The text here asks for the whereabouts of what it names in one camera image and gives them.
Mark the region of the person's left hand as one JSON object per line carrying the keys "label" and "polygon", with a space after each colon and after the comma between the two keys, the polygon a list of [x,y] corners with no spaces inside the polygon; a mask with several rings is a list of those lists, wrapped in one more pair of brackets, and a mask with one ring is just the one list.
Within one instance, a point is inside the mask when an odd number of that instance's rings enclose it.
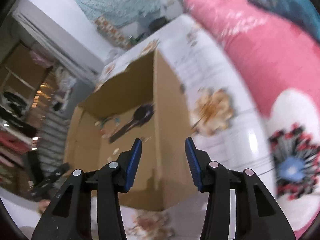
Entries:
{"label": "person's left hand", "polygon": [[38,202],[38,211],[42,215],[50,204],[50,200],[42,199]]}

